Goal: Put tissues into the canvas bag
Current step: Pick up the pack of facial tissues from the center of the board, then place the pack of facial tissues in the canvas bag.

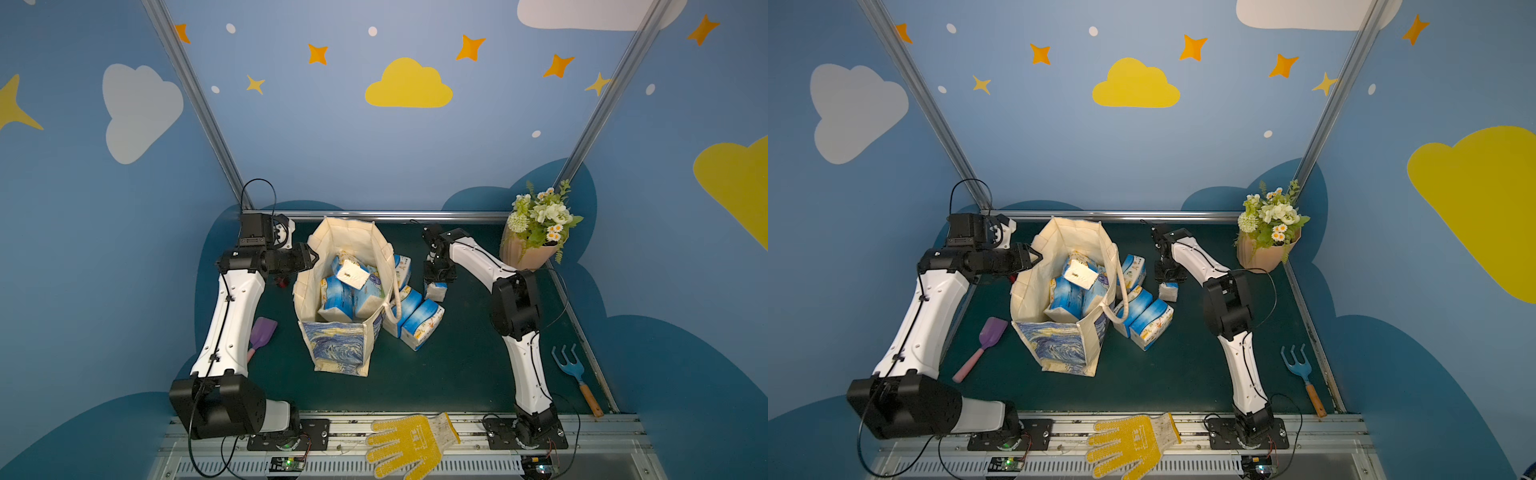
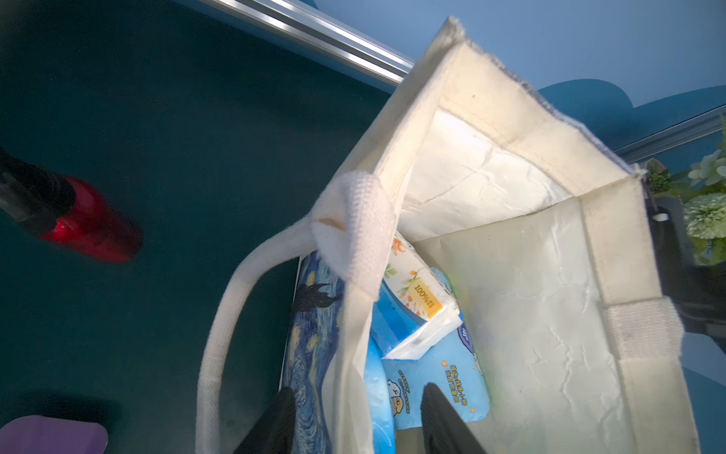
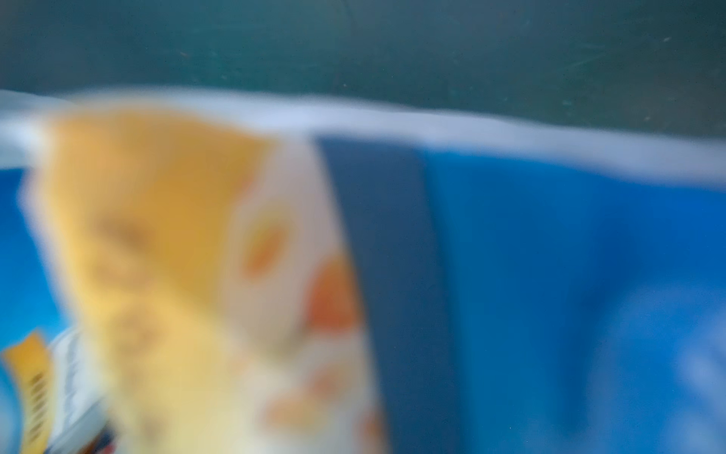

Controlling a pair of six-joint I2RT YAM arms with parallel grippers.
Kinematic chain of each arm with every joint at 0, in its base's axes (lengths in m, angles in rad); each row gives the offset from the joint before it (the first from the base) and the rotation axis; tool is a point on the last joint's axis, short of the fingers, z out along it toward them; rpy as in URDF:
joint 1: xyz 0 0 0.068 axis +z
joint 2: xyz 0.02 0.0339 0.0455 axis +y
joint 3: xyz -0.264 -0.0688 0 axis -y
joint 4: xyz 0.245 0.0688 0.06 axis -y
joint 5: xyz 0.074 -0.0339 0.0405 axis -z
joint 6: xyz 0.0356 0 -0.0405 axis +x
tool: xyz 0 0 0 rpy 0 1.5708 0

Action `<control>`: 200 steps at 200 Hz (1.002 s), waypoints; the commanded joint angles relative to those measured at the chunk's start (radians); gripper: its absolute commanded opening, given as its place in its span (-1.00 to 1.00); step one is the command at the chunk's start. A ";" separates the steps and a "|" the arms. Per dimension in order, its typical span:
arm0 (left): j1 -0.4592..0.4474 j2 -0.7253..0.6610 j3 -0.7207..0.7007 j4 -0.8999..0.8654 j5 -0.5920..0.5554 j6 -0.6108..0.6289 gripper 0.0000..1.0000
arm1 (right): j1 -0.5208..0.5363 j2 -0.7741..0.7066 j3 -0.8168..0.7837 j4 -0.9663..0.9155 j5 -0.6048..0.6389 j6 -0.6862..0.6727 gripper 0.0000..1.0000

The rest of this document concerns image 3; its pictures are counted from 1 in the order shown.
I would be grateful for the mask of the blue white tissue pack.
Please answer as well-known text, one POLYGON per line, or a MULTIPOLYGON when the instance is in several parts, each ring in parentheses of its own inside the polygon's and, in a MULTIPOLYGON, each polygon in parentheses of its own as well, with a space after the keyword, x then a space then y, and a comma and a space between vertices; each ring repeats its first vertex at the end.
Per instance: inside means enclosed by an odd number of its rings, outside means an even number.
POLYGON ((725 144, 231 91, 1 95, 115 453, 722 453, 725 144))
POLYGON ((115 453, 94 367, 20 209, 23 176, 1 172, 1 450, 115 453))

